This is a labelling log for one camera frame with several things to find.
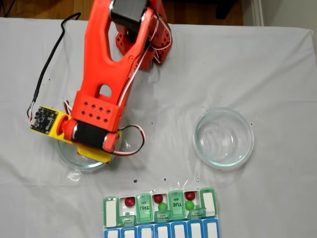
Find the white wire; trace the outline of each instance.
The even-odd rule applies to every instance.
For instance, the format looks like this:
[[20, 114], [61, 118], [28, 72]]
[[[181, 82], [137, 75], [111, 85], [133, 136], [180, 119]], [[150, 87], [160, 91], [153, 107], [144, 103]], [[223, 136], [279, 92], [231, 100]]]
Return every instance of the white wire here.
[[133, 79], [134, 79], [134, 77], [135, 77], [135, 75], [136, 75], [138, 69], [140, 68], [140, 66], [141, 66], [141, 64], [142, 64], [142, 60], [144, 59], [144, 57], [145, 57], [145, 55], [146, 55], [146, 53], [147, 53], [149, 47], [150, 47], [150, 45], [149, 45], [149, 46], [147, 47], [147, 49], [143, 52], [143, 54], [142, 54], [142, 56], [141, 56], [141, 59], [140, 59], [138, 65], [137, 65], [136, 69], [133, 71], [132, 76], [131, 76], [130, 79], [129, 79], [129, 82], [127, 83], [126, 87], [124, 88], [124, 91], [123, 91], [122, 96], [121, 96], [120, 101], [119, 101], [119, 107], [121, 106], [122, 101], [123, 101], [123, 99], [124, 99], [124, 96], [125, 96], [125, 94], [127, 93], [127, 91], [128, 91], [128, 89], [129, 89], [131, 83], [133, 82]]
[[70, 105], [68, 104], [67, 100], [64, 101], [64, 104], [66, 105], [67, 109], [69, 109], [69, 112], [72, 111], [72, 108], [70, 107]]
[[[142, 142], [142, 146], [145, 144], [145, 141], [146, 141], [146, 137], [145, 137], [145, 133], [144, 133], [144, 131], [143, 131], [143, 129], [139, 126], [139, 125], [135, 125], [135, 124], [133, 124], [133, 125], [129, 125], [129, 126], [134, 126], [134, 127], [136, 127], [136, 128], [138, 128], [138, 130], [140, 131], [140, 133], [141, 133], [141, 135], [142, 135], [142, 139], [144, 140], [143, 142]], [[135, 154], [138, 150], [135, 150], [135, 151], [131, 151], [131, 152], [120, 152], [120, 151], [114, 151], [113, 153], [115, 154], [115, 155], [118, 155], [118, 156], [129, 156], [129, 155], [133, 155], [133, 154]]]
[[[162, 47], [162, 48], [154, 48], [151, 44], [146, 48], [146, 50], [143, 52], [143, 55], [141, 56], [141, 58], [140, 58], [140, 60], [139, 60], [139, 62], [138, 62], [138, 64], [137, 64], [137, 66], [136, 66], [136, 69], [132, 72], [132, 76], [129, 77], [129, 79], [128, 79], [129, 81], [128, 81], [126, 87], [124, 88], [124, 91], [123, 91], [123, 93], [122, 93], [122, 95], [121, 95], [121, 98], [120, 98], [120, 100], [119, 100], [119, 104], [118, 104], [119, 107], [121, 106], [122, 101], [123, 101], [123, 99], [124, 99], [124, 96], [125, 96], [126, 92], [128, 91], [128, 89], [129, 89], [131, 83], [133, 82], [133, 79], [134, 79], [134, 77], [135, 77], [135, 75], [136, 75], [138, 69], [140, 68], [141, 63], [142, 63], [142, 61], [143, 61], [143, 59], [144, 59], [144, 57], [145, 57], [145, 55], [146, 55], [148, 49], [150, 48], [150, 46], [151, 46], [153, 49], [155, 49], [155, 50], [163, 50], [163, 49], [166, 49], [167, 47], [169, 47], [170, 44], [171, 44], [171, 42], [172, 42], [171, 31], [170, 31], [170, 29], [169, 29], [169, 26], [165, 23], [164, 19], [163, 19], [161, 16], [158, 16], [158, 17], [157, 17], [157, 16], [155, 15], [155, 17], [158, 18], [158, 19], [160, 20], [160, 22], [164, 25], [164, 27], [167, 29], [167, 31], [168, 31], [168, 33], [169, 33], [169, 35], [170, 35], [170, 41], [169, 41], [169, 43], [168, 43], [166, 46], [164, 46], [164, 47]], [[154, 38], [154, 35], [156, 34], [157, 29], [158, 29], [158, 24], [157, 24], [157, 26], [156, 26], [156, 28], [155, 28], [155, 31], [154, 31], [154, 33], [153, 33], [153, 35], [152, 35], [152, 37], [151, 37], [151, 41], [152, 41], [152, 39]], [[160, 63], [160, 60], [159, 60], [158, 57], [155, 56], [155, 59], [158, 61], [158, 63]]]
[[33, 109], [33, 105], [34, 105], [34, 102], [32, 102], [31, 104], [31, 108], [30, 108], [30, 111], [29, 111], [29, 124], [31, 124], [32, 122], [32, 109]]
[[159, 21], [164, 25], [164, 27], [166, 28], [166, 30], [168, 31], [169, 33], [169, 36], [170, 36], [170, 40], [168, 42], [168, 44], [166, 46], [162, 46], [162, 47], [154, 47], [153, 45], [151, 45], [151, 47], [154, 49], [154, 50], [157, 50], [157, 51], [161, 51], [161, 50], [164, 50], [166, 49], [167, 47], [170, 46], [170, 44], [172, 44], [172, 33], [171, 33], [171, 30], [169, 28], [169, 26], [167, 25], [167, 23], [164, 21], [164, 19], [161, 17], [161, 16], [158, 16], [159, 18]]

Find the glass petri dish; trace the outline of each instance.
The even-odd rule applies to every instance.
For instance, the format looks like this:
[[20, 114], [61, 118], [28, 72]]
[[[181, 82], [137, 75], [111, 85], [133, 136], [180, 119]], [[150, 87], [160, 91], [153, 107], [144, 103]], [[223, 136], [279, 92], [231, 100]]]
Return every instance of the glass petri dish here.
[[[120, 148], [121, 137], [117, 144]], [[77, 154], [77, 146], [57, 140], [57, 151], [61, 160], [69, 167], [79, 171], [94, 171], [105, 166], [105, 163]]]
[[193, 144], [199, 158], [209, 166], [232, 170], [243, 165], [253, 150], [250, 124], [228, 108], [214, 108], [198, 119]]

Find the white wall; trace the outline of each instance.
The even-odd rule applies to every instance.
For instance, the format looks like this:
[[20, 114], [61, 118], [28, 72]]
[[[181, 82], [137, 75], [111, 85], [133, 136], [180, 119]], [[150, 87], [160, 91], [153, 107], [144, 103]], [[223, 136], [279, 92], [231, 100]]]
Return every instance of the white wall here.
[[317, 46], [317, 0], [261, 0], [264, 26], [312, 29]]

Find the yellow mount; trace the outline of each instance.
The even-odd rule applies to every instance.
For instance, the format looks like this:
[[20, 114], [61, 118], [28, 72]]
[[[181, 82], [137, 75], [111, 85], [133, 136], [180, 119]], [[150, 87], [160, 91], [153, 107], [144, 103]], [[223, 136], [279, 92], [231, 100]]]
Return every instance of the yellow mount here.
[[58, 123], [59, 123], [60, 119], [63, 116], [68, 116], [68, 119], [70, 119], [71, 116], [67, 115], [64, 112], [61, 112], [61, 111], [58, 111], [58, 110], [55, 110], [55, 109], [52, 109], [52, 108], [48, 108], [48, 107], [44, 107], [44, 106], [42, 106], [42, 107], [57, 112], [57, 116], [56, 116], [56, 119], [54, 120], [54, 123], [53, 123], [49, 133], [48, 134], [41, 133], [41, 134], [47, 135], [47, 136], [52, 137], [52, 138], [57, 139], [57, 140], [61, 140], [61, 141], [66, 142], [68, 144], [76, 145], [78, 154], [80, 154], [82, 156], [85, 156], [85, 157], [87, 157], [89, 159], [93, 159], [93, 160], [96, 160], [96, 161], [99, 161], [99, 162], [102, 162], [102, 163], [108, 163], [108, 162], [111, 161], [112, 154], [110, 154], [110, 153], [107, 153], [107, 152], [105, 152], [103, 150], [100, 150], [100, 149], [95, 149], [95, 148], [92, 148], [92, 147], [88, 147], [88, 146], [82, 145], [80, 143], [76, 143], [76, 142], [73, 142], [73, 141], [65, 140], [64, 139], [64, 133], [61, 134], [61, 135], [57, 135], [56, 129], [57, 129], [57, 126], [58, 126]]

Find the black cable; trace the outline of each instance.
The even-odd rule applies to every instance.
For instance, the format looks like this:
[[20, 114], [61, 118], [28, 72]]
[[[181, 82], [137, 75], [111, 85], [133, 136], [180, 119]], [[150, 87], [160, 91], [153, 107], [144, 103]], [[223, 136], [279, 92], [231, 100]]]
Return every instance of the black cable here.
[[62, 21], [62, 23], [60, 24], [60, 26], [61, 26], [61, 28], [62, 28], [62, 33], [61, 33], [61, 35], [59, 36], [59, 39], [56, 41], [56, 43], [55, 43], [55, 45], [54, 45], [54, 47], [53, 47], [53, 49], [52, 49], [52, 51], [51, 51], [51, 53], [50, 53], [50, 56], [49, 56], [48, 60], [46, 61], [45, 65], [44, 65], [44, 67], [43, 67], [43, 69], [42, 69], [42, 72], [41, 72], [40, 77], [39, 77], [39, 80], [38, 80], [38, 84], [36, 85], [36, 88], [35, 88], [35, 91], [34, 91], [33, 100], [32, 100], [32, 102], [31, 102], [31, 104], [30, 104], [28, 110], [26, 111], [26, 115], [28, 116], [28, 118], [29, 118], [29, 111], [30, 111], [30, 109], [31, 109], [31, 106], [32, 106], [32, 104], [34, 104], [34, 103], [36, 102], [36, 99], [37, 99], [37, 97], [38, 97], [38, 95], [39, 95], [39, 91], [40, 91], [40, 87], [41, 87], [41, 84], [42, 84], [42, 80], [43, 80], [45, 71], [46, 71], [46, 69], [48, 68], [48, 66], [49, 66], [49, 64], [50, 64], [50, 62], [51, 62], [51, 60], [52, 60], [52, 58], [53, 58], [53, 55], [54, 55], [54, 53], [55, 53], [55, 51], [56, 51], [58, 45], [60, 44], [60, 42], [61, 42], [61, 40], [62, 40], [62, 38], [63, 38], [63, 36], [64, 36], [64, 34], [65, 34], [65, 28], [64, 28], [65, 22], [67, 22], [68, 20], [70, 20], [70, 19], [72, 19], [72, 18], [74, 18], [74, 17], [76, 17], [75, 20], [77, 20], [77, 19], [80, 17], [80, 15], [81, 15], [80, 12], [75, 13], [75, 14], [73, 14], [73, 15], [67, 17], [66, 19], [64, 19], [64, 20]]
[[11, 9], [12, 9], [14, 3], [15, 3], [15, 0], [12, 1], [11, 5], [10, 5], [10, 7], [9, 7], [9, 9], [8, 9], [8, 11], [7, 11], [7, 12], [4, 12], [4, 17], [8, 17], [8, 16], [9, 16], [9, 13], [11, 12]]

